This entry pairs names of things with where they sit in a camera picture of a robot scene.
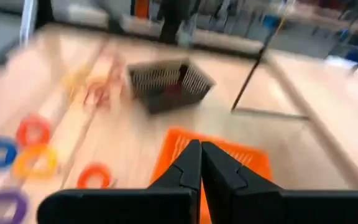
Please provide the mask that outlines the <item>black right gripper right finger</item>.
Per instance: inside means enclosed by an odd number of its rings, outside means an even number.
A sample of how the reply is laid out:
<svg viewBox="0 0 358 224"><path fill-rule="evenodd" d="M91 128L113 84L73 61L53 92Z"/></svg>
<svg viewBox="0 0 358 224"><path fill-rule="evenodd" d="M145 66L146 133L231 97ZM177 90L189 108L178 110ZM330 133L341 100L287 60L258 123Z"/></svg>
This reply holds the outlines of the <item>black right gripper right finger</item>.
<svg viewBox="0 0 358 224"><path fill-rule="evenodd" d="M213 143L202 148L214 224L358 224L358 190L283 189Z"/></svg>

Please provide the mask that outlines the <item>black slotted plastic basket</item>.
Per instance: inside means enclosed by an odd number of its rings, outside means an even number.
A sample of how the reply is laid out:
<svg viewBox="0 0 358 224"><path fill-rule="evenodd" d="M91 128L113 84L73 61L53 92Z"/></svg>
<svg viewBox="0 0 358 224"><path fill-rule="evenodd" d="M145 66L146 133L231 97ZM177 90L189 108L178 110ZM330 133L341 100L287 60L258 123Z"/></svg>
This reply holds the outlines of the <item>black slotted plastic basket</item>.
<svg viewBox="0 0 358 224"><path fill-rule="evenodd" d="M128 66L132 92L150 114L200 103L216 82L191 60L171 59ZM164 97L167 86L182 85L179 99Z"/></svg>

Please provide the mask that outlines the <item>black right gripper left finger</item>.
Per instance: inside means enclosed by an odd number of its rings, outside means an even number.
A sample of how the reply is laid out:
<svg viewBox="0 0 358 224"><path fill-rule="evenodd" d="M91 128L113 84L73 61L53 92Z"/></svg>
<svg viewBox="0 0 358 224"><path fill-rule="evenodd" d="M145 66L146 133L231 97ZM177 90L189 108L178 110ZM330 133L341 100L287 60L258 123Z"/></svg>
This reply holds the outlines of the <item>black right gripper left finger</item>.
<svg viewBox="0 0 358 224"><path fill-rule="evenodd" d="M38 224L198 224L202 145L192 140L146 189L66 189L46 197Z"/></svg>

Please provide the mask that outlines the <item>yellow coil wristband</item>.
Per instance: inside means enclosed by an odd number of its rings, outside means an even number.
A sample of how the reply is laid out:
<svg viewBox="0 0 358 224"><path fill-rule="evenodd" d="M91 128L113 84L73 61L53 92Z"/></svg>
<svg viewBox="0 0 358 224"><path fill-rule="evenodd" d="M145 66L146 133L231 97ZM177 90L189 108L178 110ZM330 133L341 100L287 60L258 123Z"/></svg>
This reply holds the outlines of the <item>yellow coil wristband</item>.
<svg viewBox="0 0 358 224"><path fill-rule="evenodd" d="M46 166L35 169L29 166L32 159L46 159ZM56 171L58 157L56 151L48 144L34 144L26 147L14 160L12 173L18 178L47 179Z"/></svg>

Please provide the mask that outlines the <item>wooden shelf riser black frame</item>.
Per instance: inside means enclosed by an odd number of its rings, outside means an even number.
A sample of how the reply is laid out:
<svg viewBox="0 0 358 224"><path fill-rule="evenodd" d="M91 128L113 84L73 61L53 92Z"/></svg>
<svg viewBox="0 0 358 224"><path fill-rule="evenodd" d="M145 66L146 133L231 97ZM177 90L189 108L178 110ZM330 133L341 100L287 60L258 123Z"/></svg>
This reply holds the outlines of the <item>wooden shelf riser black frame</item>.
<svg viewBox="0 0 358 224"><path fill-rule="evenodd" d="M273 181L294 189L358 189L358 78L271 50L234 62L233 117L268 151Z"/></svg>

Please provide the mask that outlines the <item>orange slotted plastic basket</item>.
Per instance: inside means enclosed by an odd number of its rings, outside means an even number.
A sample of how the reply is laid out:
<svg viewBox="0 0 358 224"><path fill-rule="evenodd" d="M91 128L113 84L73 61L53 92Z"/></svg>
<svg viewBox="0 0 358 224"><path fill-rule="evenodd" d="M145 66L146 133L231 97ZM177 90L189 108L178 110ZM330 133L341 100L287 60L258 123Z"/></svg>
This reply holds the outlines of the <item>orange slotted plastic basket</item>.
<svg viewBox="0 0 358 224"><path fill-rule="evenodd" d="M271 180L272 173L270 170L269 159L266 153L261 150L254 149L252 147L243 146L240 144L227 142L223 139L214 138L198 133L191 132L189 130L172 128L166 133L162 148L160 150L158 159L154 166L154 171L150 181L150 185L155 182L163 173L169 168L170 165L177 159L182 153L184 148L192 140L198 140L201 145L204 142L211 142L224 152L229 154L235 160L242 165L248 167L255 173L259 174L267 180ZM201 162L201 197L200 197L200 216L198 224L212 223L206 194L202 179L202 162Z"/></svg>

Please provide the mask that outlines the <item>silver aluminium bracket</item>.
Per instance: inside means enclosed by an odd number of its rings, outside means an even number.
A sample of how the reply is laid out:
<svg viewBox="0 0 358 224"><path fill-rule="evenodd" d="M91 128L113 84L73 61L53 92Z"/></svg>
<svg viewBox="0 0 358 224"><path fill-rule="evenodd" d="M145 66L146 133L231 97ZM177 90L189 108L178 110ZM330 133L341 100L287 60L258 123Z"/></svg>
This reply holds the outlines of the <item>silver aluminium bracket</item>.
<svg viewBox="0 0 358 224"><path fill-rule="evenodd" d="M34 32L37 20L38 0L24 0L21 27L19 32L20 45L27 45Z"/></svg>

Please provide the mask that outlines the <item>orange coil wristband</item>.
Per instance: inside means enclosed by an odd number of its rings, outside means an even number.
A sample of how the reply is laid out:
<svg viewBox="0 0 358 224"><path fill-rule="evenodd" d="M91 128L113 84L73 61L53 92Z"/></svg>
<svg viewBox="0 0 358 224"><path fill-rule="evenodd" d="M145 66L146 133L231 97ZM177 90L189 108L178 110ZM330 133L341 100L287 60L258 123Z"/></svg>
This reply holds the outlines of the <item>orange coil wristband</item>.
<svg viewBox="0 0 358 224"><path fill-rule="evenodd" d="M37 114L30 114L20 121L16 131L16 141L22 146L46 144L51 136L51 125L47 119Z"/></svg>
<svg viewBox="0 0 358 224"><path fill-rule="evenodd" d="M111 182L112 177L109 167L104 164L93 163L81 171L76 187L78 189L106 189L111 185Z"/></svg>

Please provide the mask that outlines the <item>purple coil wristband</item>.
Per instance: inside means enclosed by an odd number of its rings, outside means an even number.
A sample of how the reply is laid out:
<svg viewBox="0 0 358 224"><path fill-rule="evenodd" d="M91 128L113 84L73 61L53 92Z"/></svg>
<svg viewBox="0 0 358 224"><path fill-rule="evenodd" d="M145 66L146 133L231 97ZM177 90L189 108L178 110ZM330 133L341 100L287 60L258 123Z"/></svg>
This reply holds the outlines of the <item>purple coil wristband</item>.
<svg viewBox="0 0 358 224"><path fill-rule="evenodd" d="M0 224L21 224L27 213L27 198L23 192L15 189L0 190L0 202L14 202L16 210L11 219L1 217Z"/></svg>

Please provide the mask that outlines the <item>black aluminium rig frame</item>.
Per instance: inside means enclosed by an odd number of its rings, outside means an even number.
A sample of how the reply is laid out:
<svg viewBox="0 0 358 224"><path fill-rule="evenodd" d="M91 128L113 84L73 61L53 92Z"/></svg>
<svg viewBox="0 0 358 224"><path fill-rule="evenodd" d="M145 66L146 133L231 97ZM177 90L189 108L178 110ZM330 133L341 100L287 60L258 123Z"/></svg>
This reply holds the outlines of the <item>black aluminium rig frame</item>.
<svg viewBox="0 0 358 224"><path fill-rule="evenodd" d="M168 45L253 59L263 55L265 44L249 43L245 39L196 30L195 15L199 4L199 0L192 1L190 17L179 26L176 43ZM24 0L0 0L0 60L4 60L12 48L20 45L23 7ZM116 9L116 2L111 0L38 0L34 32L47 24L60 24L163 43L159 39L163 23L164 20L162 24L158 24L148 19L121 14Z"/></svg>

